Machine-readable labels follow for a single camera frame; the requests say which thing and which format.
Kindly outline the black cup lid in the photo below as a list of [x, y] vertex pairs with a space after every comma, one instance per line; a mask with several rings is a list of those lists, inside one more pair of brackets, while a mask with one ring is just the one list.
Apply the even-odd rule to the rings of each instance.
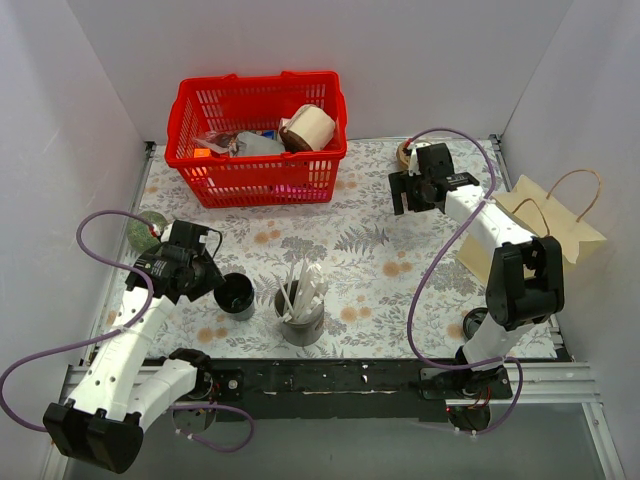
[[466, 340], [471, 340], [488, 314], [485, 307], [474, 308], [463, 319], [462, 331]]

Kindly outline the kraft paper bag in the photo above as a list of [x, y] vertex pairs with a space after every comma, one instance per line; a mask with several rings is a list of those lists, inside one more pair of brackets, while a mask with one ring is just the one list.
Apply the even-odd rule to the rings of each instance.
[[582, 184], [579, 189], [583, 199], [589, 202], [581, 213], [573, 213], [554, 197], [554, 191], [561, 182], [579, 172], [576, 169], [566, 173], [548, 191], [522, 175], [512, 191], [493, 196], [496, 206], [511, 220], [537, 236], [551, 235], [559, 241], [566, 273], [573, 271], [606, 242], [606, 238], [585, 220], [601, 194], [602, 179], [598, 172], [587, 171], [597, 181], [595, 190], [589, 190], [587, 184]]

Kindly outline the stack of black paper cups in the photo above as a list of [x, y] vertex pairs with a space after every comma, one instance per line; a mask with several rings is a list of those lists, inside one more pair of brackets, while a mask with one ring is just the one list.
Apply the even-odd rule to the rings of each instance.
[[255, 312], [255, 291], [251, 280], [242, 273], [229, 273], [225, 282], [213, 291], [218, 306], [236, 321], [247, 321]]

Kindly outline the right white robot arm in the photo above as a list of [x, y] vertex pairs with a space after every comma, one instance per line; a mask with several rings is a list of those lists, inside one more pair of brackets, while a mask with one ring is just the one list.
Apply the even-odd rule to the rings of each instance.
[[411, 148], [408, 169], [388, 179], [395, 214], [438, 209], [489, 256], [487, 313], [460, 348], [452, 373], [454, 389], [475, 397], [489, 384], [487, 371], [501, 365], [533, 326], [563, 309], [561, 245], [552, 236], [538, 237], [519, 226], [490, 201], [473, 175], [455, 172], [444, 143]]

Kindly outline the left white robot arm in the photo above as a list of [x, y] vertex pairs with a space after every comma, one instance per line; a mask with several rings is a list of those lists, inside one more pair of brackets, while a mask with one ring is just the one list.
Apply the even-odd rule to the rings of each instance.
[[156, 334], [182, 297], [195, 301], [225, 280], [206, 249], [211, 228], [176, 220], [158, 247], [144, 252], [126, 280], [111, 339], [67, 399], [50, 404], [43, 424], [65, 456], [115, 472], [137, 457], [149, 426], [183, 396], [205, 398], [213, 386], [196, 350], [171, 354], [141, 385], [135, 383]]

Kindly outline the red plastic shopping basket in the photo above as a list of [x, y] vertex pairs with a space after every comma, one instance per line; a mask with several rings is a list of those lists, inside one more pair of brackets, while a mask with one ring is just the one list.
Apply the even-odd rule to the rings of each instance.
[[165, 159], [207, 208], [324, 203], [346, 127], [332, 71], [191, 78], [171, 109]]

